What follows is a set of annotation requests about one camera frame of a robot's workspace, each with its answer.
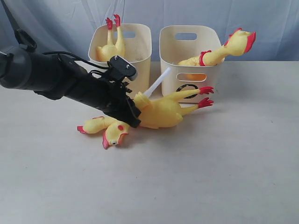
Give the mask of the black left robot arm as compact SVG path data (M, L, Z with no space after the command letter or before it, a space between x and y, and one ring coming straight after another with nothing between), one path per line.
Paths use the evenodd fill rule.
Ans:
M130 89L124 81L135 79L136 68L121 56L113 56L103 69L100 77L94 77L67 52L40 54L13 46L0 53L4 88L34 91L51 100L67 97L138 127L141 111L127 95Z

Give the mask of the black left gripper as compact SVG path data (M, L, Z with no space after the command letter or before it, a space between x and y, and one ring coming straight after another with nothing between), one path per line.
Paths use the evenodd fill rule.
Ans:
M89 75L88 105L103 111L106 115L124 121L137 128L141 111L125 92L121 81L110 77Z

